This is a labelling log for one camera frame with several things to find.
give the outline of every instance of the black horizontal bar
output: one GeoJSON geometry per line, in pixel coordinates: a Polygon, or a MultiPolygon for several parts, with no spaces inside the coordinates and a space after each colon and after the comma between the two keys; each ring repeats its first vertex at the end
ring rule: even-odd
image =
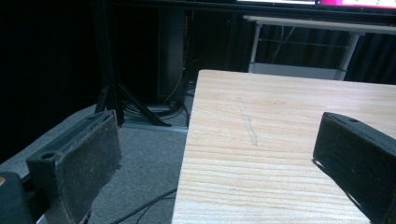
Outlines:
{"type": "Polygon", "coordinates": [[[396,22],[396,13],[370,9],[364,12],[361,8],[323,7],[323,6],[268,6],[248,4],[224,4],[207,2],[188,2],[170,0],[107,0],[113,6],[125,7],[159,7],[180,8],[186,10],[204,10],[232,12],[252,16],[266,16],[291,19],[311,19],[320,21],[344,21],[369,24],[389,25],[396,22]]]}

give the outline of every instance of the light wood tabletop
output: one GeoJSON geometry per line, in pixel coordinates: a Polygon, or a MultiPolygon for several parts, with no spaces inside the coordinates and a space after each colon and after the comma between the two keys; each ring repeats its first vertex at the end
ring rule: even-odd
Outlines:
{"type": "Polygon", "coordinates": [[[201,71],[173,223],[370,223],[311,161],[325,111],[396,138],[396,86],[201,71]]]}

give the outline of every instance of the scratch on table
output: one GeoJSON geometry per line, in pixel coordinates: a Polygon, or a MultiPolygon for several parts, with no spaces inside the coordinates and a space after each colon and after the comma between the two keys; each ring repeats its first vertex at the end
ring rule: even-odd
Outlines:
{"type": "Polygon", "coordinates": [[[254,132],[253,127],[251,126],[250,117],[247,115],[247,109],[245,108],[244,101],[242,98],[238,97],[239,107],[241,109],[241,114],[244,119],[245,125],[247,126],[247,132],[250,136],[250,141],[253,146],[257,146],[257,134],[254,132]]]}

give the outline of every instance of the display screen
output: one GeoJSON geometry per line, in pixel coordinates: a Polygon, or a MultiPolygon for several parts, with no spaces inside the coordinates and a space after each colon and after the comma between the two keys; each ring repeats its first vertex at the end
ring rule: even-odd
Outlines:
{"type": "Polygon", "coordinates": [[[321,5],[339,7],[380,7],[396,9],[396,0],[237,0],[242,3],[280,3],[293,5],[321,5]]]}

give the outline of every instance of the gray carpet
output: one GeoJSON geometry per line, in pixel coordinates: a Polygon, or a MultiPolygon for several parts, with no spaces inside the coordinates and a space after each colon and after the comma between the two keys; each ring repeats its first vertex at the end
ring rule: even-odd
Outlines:
{"type": "MultiPolygon", "coordinates": [[[[186,107],[191,111],[192,98],[186,97],[186,107]]],[[[0,172],[28,173],[25,159],[49,143],[66,129],[94,111],[94,105],[78,111],[42,135],[25,150],[0,165],[0,172]]],[[[185,113],[166,122],[185,126],[185,113]]],[[[92,205],[89,223],[111,223],[127,215],[140,205],[177,187],[183,158],[186,134],[148,129],[120,128],[121,169],[102,189],[92,205]]],[[[176,194],[155,203],[139,223],[171,223],[176,194]]],[[[121,223],[136,223],[145,210],[121,223]]]]}

